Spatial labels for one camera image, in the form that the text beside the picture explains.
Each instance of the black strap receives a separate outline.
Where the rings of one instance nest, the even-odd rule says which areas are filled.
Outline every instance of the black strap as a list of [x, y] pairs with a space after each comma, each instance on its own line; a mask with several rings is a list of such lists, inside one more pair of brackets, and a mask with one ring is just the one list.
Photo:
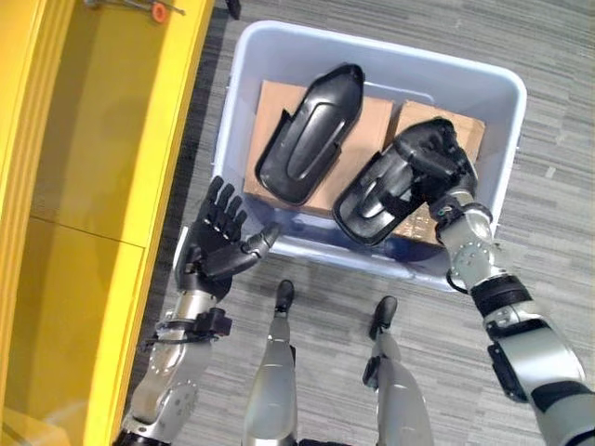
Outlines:
[[541, 412], [545, 412], [555, 402], [574, 395], [593, 395], [593, 392], [584, 384], [576, 381], [560, 381], [558, 383], [545, 384], [531, 392], [535, 406]]

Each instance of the cardboard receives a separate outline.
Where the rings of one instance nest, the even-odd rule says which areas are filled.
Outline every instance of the cardboard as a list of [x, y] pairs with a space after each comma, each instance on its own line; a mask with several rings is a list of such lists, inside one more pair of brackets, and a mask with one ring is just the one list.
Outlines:
[[[428, 121], [437, 116], [448, 119], [453, 123], [458, 145], [463, 148], [471, 162], [475, 163], [482, 143], [485, 124], [478, 119], [469, 118], [468, 116], [452, 113], [451, 111], [442, 110], [430, 105], [407, 100], [401, 107], [398, 119], [391, 123], [391, 128], [394, 128], [394, 130], [390, 131], [387, 138], [393, 139], [394, 136], [404, 131], [407, 127]], [[436, 223], [430, 217], [428, 205], [422, 204], [393, 233], [424, 243], [438, 244], [434, 231], [435, 227]]]
[[[306, 87], [264, 81], [250, 153], [245, 169], [244, 192], [259, 197], [275, 207], [295, 208], [274, 197], [259, 182], [255, 174], [258, 158], [269, 142], [286, 109], [294, 113], [301, 102]], [[330, 216], [338, 195], [349, 186], [372, 154], [382, 149], [389, 128], [392, 102], [378, 98], [364, 98], [362, 114], [341, 145], [341, 154], [318, 188], [299, 209], [319, 216]]]

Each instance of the metal tool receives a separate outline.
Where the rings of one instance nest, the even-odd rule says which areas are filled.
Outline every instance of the metal tool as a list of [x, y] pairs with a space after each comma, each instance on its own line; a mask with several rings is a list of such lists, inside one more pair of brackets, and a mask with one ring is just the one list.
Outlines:
[[165, 23], [169, 18], [169, 11], [179, 13], [182, 16], [186, 15], [186, 11], [179, 7], [175, 7], [169, 3], [150, 0], [148, 2], [135, 0], [83, 0], [88, 7], [98, 7], [101, 4], [114, 5], [120, 7], [134, 7], [142, 9], [143, 11], [151, 12], [151, 17], [157, 23]]

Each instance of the floor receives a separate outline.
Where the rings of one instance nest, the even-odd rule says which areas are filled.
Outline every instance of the floor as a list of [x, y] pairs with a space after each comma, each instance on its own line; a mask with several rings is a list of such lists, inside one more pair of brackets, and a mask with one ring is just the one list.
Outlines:
[[[527, 113], [497, 236], [534, 299], [575, 346], [593, 385], [593, 1], [244, 0], [243, 7], [241, 20], [229, 20], [217, 1], [143, 335], [176, 299], [173, 251], [209, 181], [234, 45], [247, 24], [283, 20], [494, 63], [522, 77]], [[502, 395], [467, 297], [277, 256], [234, 280], [222, 305], [234, 320], [231, 336], [214, 345], [199, 407], [175, 444], [240, 443], [281, 278], [297, 287], [291, 324], [301, 438], [375, 444], [376, 396], [360, 381], [371, 347], [365, 327], [379, 298], [392, 294], [400, 299], [393, 332], [425, 394], [437, 444], [543, 444], [530, 409]], [[131, 388], [146, 366], [139, 354]]]

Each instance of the plastic storage bin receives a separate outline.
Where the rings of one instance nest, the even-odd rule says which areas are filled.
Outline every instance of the plastic storage bin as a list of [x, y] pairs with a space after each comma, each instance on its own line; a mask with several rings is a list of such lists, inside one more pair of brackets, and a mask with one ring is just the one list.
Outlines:
[[[495, 229], [521, 133], [526, 102], [522, 80], [492, 65], [352, 35], [275, 21], [246, 28], [235, 49], [214, 175], [243, 188], [263, 80], [308, 85], [345, 61], [364, 69], [368, 96], [396, 104], [412, 99], [485, 122], [476, 163], [477, 199], [491, 209]], [[270, 220], [284, 225], [284, 236], [273, 248], [277, 254], [449, 289], [444, 279], [448, 257], [440, 247], [389, 237], [379, 246], [364, 248], [343, 234], [332, 218], [275, 209], [250, 197], [245, 197], [245, 205], [248, 230]]]

